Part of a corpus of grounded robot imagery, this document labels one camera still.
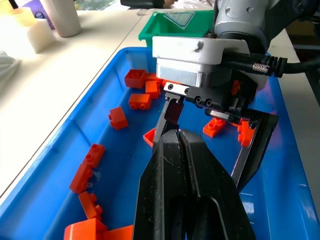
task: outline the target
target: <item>white tabletop surface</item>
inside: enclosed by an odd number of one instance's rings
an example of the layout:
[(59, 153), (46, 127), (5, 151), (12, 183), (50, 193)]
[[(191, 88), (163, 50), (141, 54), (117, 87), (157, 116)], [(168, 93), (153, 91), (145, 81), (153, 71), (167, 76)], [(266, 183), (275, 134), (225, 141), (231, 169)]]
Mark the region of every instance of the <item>white tabletop surface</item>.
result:
[[(112, 57), (125, 47), (146, 46), (138, 35), (153, 11), (79, 12), (81, 34), (59, 38), (43, 53), (22, 61), (0, 92), (0, 204)], [(298, 62), (286, 31), (271, 42), (269, 52)], [(304, 74), (284, 75), (279, 82), (320, 213), (320, 109)]]

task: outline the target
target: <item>blue plastic bin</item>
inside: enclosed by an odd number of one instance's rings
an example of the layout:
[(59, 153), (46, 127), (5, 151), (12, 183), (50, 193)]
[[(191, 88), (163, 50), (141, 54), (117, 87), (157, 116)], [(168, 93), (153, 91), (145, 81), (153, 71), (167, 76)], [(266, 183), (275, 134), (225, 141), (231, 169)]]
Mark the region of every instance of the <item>blue plastic bin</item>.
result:
[[(104, 210), (102, 222), (109, 229), (133, 224), (139, 178), (152, 154), (143, 134), (155, 127), (165, 100), (162, 95), (150, 110), (131, 110), (130, 94), (141, 90), (126, 88), (129, 69), (154, 73), (152, 50), (125, 48), (105, 68), (0, 206), (0, 239), (58, 240), (66, 226), (86, 219), (69, 185), (92, 143), (106, 148), (88, 188)], [(108, 119), (109, 110), (117, 106), (129, 124), (118, 131)], [(257, 94), (252, 107), (279, 116), (261, 168), (240, 194), (256, 238), (318, 239), (319, 221), (276, 78)], [(215, 138), (207, 137), (202, 129), (209, 120), (203, 109), (186, 102), (179, 124), (201, 134), (230, 173), (240, 150), (237, 130), (228, 125)]]

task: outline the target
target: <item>person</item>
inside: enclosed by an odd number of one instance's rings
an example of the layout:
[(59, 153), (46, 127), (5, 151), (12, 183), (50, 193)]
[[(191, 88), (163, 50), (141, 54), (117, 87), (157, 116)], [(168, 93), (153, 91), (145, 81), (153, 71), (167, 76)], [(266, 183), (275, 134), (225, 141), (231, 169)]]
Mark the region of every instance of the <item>person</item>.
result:
[(164, 0), (166, 9), (213, 9), (215, 0)]

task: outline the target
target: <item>purple object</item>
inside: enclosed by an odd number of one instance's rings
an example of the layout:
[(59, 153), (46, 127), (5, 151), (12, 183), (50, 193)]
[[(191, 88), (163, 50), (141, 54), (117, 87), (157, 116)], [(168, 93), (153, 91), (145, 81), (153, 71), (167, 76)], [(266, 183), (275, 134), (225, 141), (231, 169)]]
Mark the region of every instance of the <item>purple object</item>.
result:
[(32, 0), (23, 5), (23, 7), (31, 8), (31, 12), (36, 19), (47, 19), (50, 28), (52, 30), (55, 29), (54, 25), (52, 24), (50, 18), (48, 17), (44, 7), (42, 6), (39, 0)]

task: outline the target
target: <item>white bottle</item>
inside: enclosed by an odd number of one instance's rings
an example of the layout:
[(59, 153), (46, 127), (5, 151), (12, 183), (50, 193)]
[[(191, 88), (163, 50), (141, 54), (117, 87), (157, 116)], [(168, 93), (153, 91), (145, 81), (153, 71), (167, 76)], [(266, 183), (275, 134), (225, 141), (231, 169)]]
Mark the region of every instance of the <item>white bottle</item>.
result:
[(68, 38), (81, 32), (73, 0), (40, 0), (60, 37)]

